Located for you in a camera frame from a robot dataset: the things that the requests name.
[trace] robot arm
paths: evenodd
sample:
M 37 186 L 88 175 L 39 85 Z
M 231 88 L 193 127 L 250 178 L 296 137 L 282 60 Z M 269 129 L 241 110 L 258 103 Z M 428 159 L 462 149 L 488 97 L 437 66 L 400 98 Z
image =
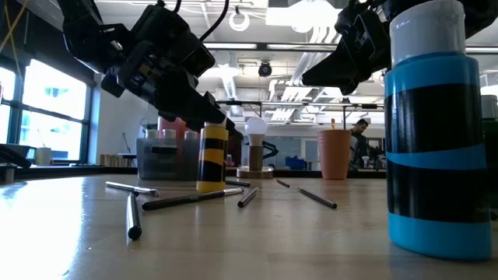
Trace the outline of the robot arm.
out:
M 69 52 L 95 72 L 101 87 L 116 97 L 125 89 L 152 104 L 167 119 L 181 117 L 199 131 L 205 121 L 225 118 L 209 93 L 195 90 L 197 78 L 214 58 L 175 11 L 163 0 L 149 5 L 132 28 L 105 25 L 93 0 L 58 0 L 65 17 L 63 33 Z M 234 123 L 227 120 L 227 129 Z
M 342 35 L 334 53 L 303 74 L 306 86 L 340 88 L 343 95 L 352 93 L 373 72 L 391 67 L 389 22 L 401 12 L 431 0 L 367 0 L 349 4 L 338 15 L 335 29 Z M 465 9 L 467 38 L 494 22 L 498 16 L 497 0 L 458 0 Z M 376 13 L 384 11 L 385 22 Z

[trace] wooden table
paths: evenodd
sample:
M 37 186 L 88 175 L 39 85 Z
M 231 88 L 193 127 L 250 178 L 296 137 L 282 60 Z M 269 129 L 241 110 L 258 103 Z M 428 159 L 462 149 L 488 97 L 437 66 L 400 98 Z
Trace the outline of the wooden table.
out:
M 125 191 L 102 175 L 0 187 L 0 279 L 497 279 L 498 260 L 469 264 L 412 254 L 388 238 L 385 180 L 253 181 L 261 192 L 143 213 L 125 232 Z M 192 186 L 151 183 L 163 197 Z M 331 210 L 296 191 L 322 193 Z M 498 225 L 493 224 L 495 256 Z

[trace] blue and black bottle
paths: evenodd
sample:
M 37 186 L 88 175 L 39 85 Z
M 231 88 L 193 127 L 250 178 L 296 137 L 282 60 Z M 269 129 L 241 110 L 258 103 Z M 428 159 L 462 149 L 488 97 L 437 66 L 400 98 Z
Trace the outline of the blue and black bottle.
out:
M 389 235 L 416 253 L 491 257 L 479 65 L 465 56 L 455 0 L 412 7 L 391 23 L 385 79 Z

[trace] wall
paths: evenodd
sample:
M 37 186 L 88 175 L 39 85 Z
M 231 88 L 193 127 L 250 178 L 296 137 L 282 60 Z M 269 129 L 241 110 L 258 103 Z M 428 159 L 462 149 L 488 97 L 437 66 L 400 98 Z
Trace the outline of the wall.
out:
M 123 132 L 132 153 L 135 141 L 142 137 L 141 121 L 157 123 L 157 110 L 129 91 L 120 98 L 97 88 L 93 94 L 89 140 L 89 163 L 98 163 L 100 154 L 128 152 Z
M 237 125 L 236 129 L 242 134 L 246 134 L 243 125 Z M 299 125 L 286 125 L 286 126 L 270 126 L 268 128 L 267 136 L 288 136 L 288 137 L 310 137 L 316 138 L 319 131 L 330 129 L 329 126 L 299 126 Z M 369 126 L 363 133 L 367 138 L 385 138 L 385 128 L 383 126 Z

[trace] pen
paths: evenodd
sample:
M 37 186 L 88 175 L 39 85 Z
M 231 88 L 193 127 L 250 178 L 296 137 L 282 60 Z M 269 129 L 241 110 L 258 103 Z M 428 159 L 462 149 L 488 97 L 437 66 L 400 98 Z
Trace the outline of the pen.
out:
M 239 186 L 239 187 L 250 187 L 251 186 L 251 184 L 247 183 L 247 182 L 237 182 L 237 181 L 231 181 L 231 180 L 227 180 L 226 184 L 233 185 L 233 186 Z
M 253 188 L 248 194 L 244 195 L 244 197 L 237 203 L 237 206 L 239 206 L 239 208 L 243 208 L 245 205 L 249 204 L 258 191 L 258 187 Z
M 232 195 L 232 194 L 240 194 L 244 192 L 244 189 L 242 187 L 234 188 L 234 189 L 228 189 L 228 190 L 223 190 L 223 191 L 214 191 L 211 193 L 207 194 L 193 194 L 193 195 L 187 195 L 179 198 L 167 198 L 163 200 L 158 200 L 158 201 L 150 201 L 146 202 L 142 205 L 142 209 L 145 211 L 151 211 L 151 210 L 157 210 L 161 208 L 167 208 L 171 206 L 176 206 L 176 205 L 184 205 L 187 203 L 193 203 L 197 201 L 204 201 L 204 200 L 209 200 L 209 199 L 214 199 L 214 198 L 222 198 L 225 195 Z
M 284 186 L 284 187 L 290 187 L 290 185 L 289 185 L 289 184 L 287 184 L 287 183 L 285 183 L 285 182 L 283 182 L 283 181 L 281 181 L 281 180 L 277 180 L 277 183 L 281 184 L 281 185 L 282 185 L 282 186 Z
M 149 194 L 149 195 L 152 195 L 154 197 L 158 197 L 161 195 L 161 193 L 157 189 L 149 189 L 146 187 L 134 187 L 134 186 L 130 186 L 130 185 L 126 185 L 126 184 L 119 184 L 119 183 L 115 183 L 115 182 L 106 182 L 106 185 L 108 187 L 114 187 L 114 188 L 118 188 L 120 190 L 125 190 L 125 191 L 133 191 L 133 192 L 137 192 L 139 194 Z
M 301 194 L 304 194 L 304 195 L 308 196 L 309 198 L 313 198 L 315 201 L 318 201 L 318 202 L 322 203 L 323 205 L 326 205 L 332 209 L 337 208 L 337 203 L 335 203 L 333 201 L 329 201 L 328 199 L 321 198 L 321 197 L 317 196 L 316 194 L 312 194 L 309 191 L 303 190 L 300 187 L 298 187 L 297 190 L 299 190 L 301 192 Z
M 128 196 L 128 203 L 126 204 L 126 230 L 131 240 L 137 240 L 142 235 L 136 195 L 138 194 L 131 192 Z

